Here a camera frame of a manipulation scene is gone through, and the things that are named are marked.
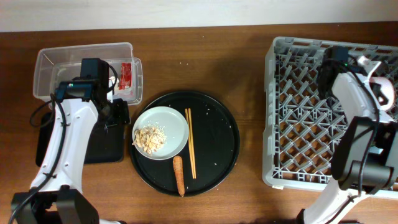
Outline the grey plate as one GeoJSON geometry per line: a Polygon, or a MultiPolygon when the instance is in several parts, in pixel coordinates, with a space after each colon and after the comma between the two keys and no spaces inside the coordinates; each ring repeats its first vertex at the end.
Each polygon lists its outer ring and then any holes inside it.
{"type": "Polygon", "coordinates": [[[146,125],[156,125],[162,128],[167,136],[167,142],[164,147],[157,152],[153,152],[150,156],[142,149],[133,145],[132,135],[132,145],[146,158],[158,161],[173,158],[185,147],[188,141],[187,121],[180,112],[171,107],[156,106],[146,110],[139,115],[134,123],[132,133],[136,129],[141,129],[146,125]]]}

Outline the orange carrot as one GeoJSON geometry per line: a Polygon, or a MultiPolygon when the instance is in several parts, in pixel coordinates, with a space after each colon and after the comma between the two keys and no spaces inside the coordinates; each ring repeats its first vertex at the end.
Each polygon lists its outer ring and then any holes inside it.
{"type": "Polygon", "coordinates": [[[184,175],[183,175],[183,161],[180,156],[175,156],[173,158],[173,168],[175,173],[175,179],[177,183],[178,194],[181,197],[185,195],[185,184],[184,184],[184,175]]]}

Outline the pistachio shells and rice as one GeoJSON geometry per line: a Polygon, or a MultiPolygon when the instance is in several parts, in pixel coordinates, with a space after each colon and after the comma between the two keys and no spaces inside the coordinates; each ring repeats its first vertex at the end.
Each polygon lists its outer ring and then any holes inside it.
{"type": "Polygon", "coordinates": [[[156,125],[146,125],[141,129],[136,129],[132,135],[133,145],[150,156],[153,152],[162,149],[167,142],[164,130],[156,125]]]}

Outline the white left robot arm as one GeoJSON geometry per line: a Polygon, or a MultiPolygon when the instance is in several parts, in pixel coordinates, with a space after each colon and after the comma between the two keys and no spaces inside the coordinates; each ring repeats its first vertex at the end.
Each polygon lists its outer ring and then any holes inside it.
{"type": "Polygon", "coordinates": [[[104,223],[81,183],[91,132],[111,114],[113,69],[100,58],[84,58],[80,76],[50,95],[54,125],[46,154],[29,191],[14,194],[9,223],[104,223]]]}

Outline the wooden chopstick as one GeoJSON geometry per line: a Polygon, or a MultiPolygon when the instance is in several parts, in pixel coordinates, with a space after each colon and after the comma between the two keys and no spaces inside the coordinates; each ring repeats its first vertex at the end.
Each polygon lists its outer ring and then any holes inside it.
{"type": "Polygon", "coordinates": [[[193,171],[193,179],[197,178],[196,172],[196,162],[195,162],[195,148],[193,142],[193,126],[192,126],[192,111],[191,108],[188,109],[188,120],[189,120],[189,128],[190,128],[190,144],[191,144],[191,152],[192,152],[192,171],[193,171]]]}
{"type": "Polygon", "coordinates": [[[188,120],[188,108],[185,109],[186,120],[188,124],[188,147],[189,147],[189,154],[190,154],[190,163],[191,163],[191,170],[192,170],[192,152],[191,152],[191,140],[190,140],[190,128],[189,128],[189,120],[188,120]]]}

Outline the pink bowl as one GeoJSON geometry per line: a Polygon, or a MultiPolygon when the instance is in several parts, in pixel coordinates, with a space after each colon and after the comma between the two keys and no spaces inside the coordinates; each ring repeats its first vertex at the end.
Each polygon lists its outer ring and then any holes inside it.
{"type": "Polygon", "coordinates": [[[395,101],[393,84],[385,77],[371,77],[369,84],[380,109],[383,111],[391,109],[395,101]]]}

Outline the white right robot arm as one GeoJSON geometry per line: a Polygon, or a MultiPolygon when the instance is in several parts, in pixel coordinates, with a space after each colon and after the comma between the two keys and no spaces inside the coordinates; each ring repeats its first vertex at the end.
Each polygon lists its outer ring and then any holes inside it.
{"type": "Polygon", "coordinates": [[[332,178],[296,223],[339,223],[359,202],[395,183],[397,121],[387,111],[396,92],[390,80],[374,75],[380,65],[346,47],[324,51],[318,92],[340,102],[348,128],[331,158],[332,178]]]}

